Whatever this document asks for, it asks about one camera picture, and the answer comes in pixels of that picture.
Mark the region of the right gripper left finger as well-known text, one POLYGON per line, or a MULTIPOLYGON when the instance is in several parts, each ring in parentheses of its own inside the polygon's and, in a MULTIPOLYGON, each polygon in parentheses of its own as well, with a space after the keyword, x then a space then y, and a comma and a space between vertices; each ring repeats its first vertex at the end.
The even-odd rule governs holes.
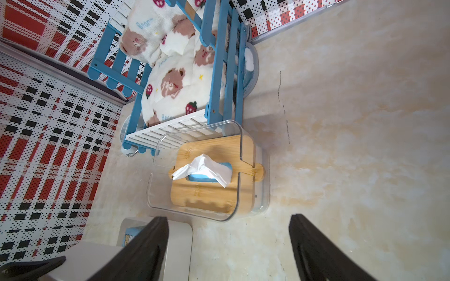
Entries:
POLYGON ((157 281, 169 240, 165 217, 155 217, 91 281, 157 281))

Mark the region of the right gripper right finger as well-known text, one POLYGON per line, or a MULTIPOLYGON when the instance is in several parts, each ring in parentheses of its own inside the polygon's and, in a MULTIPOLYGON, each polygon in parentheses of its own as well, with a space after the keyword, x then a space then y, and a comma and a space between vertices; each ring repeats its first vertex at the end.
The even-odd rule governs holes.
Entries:
POLYGON ((373 281, 302 214, 293 214, 289 237, 302 281, 373 281))

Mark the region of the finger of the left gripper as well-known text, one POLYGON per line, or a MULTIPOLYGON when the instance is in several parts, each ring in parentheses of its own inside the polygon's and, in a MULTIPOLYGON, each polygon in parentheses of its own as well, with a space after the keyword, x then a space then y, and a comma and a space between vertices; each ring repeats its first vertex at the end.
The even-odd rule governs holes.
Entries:
POLYGON ((65 256, 35 262, 10 262, 1 266, 2 281, 37 281, 40 277, 60 267, 65 256))

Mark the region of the bamboo slotted lid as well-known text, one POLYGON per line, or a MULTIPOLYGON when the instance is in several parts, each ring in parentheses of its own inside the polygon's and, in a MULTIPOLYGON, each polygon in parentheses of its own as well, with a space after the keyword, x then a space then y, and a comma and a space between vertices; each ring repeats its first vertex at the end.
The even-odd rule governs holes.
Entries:
POLYGON ((247 214, 256 206, 255 184, 265 172, 246 134, 183 144, 169 171, 171 201, 219 214, 247 214))

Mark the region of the blue soft tissue pack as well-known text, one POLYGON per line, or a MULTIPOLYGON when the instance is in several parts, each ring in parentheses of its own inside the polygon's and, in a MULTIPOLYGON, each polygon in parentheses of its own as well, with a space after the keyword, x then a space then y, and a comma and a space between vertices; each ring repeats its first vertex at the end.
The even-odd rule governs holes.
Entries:
POLYGON ((177 169, 171 174, 173 181, 186 179, 195 183, 218 183, 226 188, 231 184, 232 165, 228 162, 215 162, 209 156, 202 154, 191 163, 177 169))

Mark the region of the clear plastic tissue box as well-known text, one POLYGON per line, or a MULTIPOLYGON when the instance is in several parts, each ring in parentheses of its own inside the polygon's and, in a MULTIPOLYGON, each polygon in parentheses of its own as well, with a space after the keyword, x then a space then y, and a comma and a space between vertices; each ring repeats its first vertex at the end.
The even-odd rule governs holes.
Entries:
POLYGON ((235 121, 164 134, 152 163, 151 208, 227 222, 269 206, 269 156, 235 121))

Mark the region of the blue tissue pack with sheet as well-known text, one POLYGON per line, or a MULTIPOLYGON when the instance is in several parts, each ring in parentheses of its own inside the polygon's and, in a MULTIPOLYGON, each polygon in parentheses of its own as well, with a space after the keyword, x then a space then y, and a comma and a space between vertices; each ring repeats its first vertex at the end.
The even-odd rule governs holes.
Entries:
POLYGON ((127 246, 145 227, 130 227, 125 230, 122 246, 127 246))

